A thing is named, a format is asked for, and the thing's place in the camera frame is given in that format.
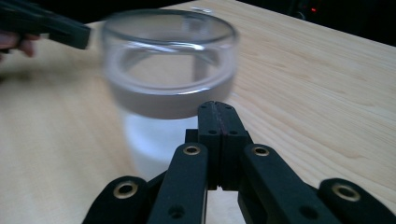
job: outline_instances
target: black object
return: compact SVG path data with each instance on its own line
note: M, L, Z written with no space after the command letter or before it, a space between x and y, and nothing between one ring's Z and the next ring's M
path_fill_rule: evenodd
M188 0L149 0L149 1L125 1L125 0L31 0L55 13L72 18L84 23L102 21L110 15L127 10L143 8L168 7Z
M93 202L83 223L205 223L206 191L238 191L246 223L396 223L367 191L344 179L306 185L270 147L253 144L235 109L206 102L167 172L148 183L124 176Z
M239 0L396 47L395 0Z
M91 32L91 28L78 21L22 0L0 0L0 30L19 34L19 44L27 34L48 34L48 39L77 49L87 47Z

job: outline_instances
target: screw hole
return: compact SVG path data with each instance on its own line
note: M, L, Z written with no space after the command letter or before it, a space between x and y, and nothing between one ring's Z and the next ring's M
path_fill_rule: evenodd
M307 219L311 219L311 220L318 219L319 217L318 212L310 206L301 206L300 213Z
M168 214L173 219L179 219L184 216L184 208L181 205L174 205L168 210Z
M127 199L137 193L138 186L133 181L124 181L119 183L113 191L114 197L118 199Z
M332 186L332 192L338 197L350 202L357 202L361 199L361 195L348 185L335 184Z
M193 155L197 155L198 153L200 153L201 149L198 147L186 147L183 149L183 152L187 155L193 156Z
M267 148L254 147L253 153L256 154L257 156L268 156L270 154L270 151L268 151Z

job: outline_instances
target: wood grain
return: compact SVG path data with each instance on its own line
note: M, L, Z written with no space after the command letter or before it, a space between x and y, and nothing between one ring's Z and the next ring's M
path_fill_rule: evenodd
M396 212L396 48L231 0L172 8L191 7L239 31L227 103L253 140L306 183L345 178ZM33 59L0 64L0 223L80 223L109 181L135 175L98 32L88 50L40 40ZM235 196L210 192L207 223L243 222Z

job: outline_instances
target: human hand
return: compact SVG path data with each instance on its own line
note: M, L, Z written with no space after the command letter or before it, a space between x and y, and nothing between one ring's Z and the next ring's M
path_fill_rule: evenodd
M35 49L32 41L39 39L36 35L25 35L24 39L18 46L18 49L23 51L23 53L28 57L33 57L35 55ZM19 36L12 32L1 31L0 30L0 49L11 49L18 44Z

